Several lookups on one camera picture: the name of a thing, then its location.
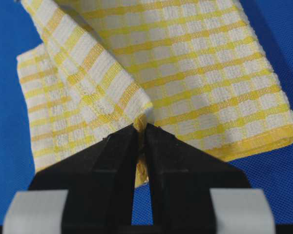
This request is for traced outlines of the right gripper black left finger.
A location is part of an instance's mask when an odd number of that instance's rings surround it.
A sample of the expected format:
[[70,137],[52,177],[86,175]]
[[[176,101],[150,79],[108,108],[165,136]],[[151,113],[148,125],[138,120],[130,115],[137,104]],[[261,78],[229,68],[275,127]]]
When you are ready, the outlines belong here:
[[36,173],[29,190],[67,190],[63,234],[115,234],[131,225],[138,132],[132,125]]

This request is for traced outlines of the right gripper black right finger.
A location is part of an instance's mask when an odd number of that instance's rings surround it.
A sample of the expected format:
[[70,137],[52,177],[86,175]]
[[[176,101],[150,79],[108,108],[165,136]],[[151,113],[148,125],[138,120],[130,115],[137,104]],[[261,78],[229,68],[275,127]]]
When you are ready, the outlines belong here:
[[211,188],[248,188],[245,173],[147,124],[145,156],[153,224],[164,234],[214,234]]

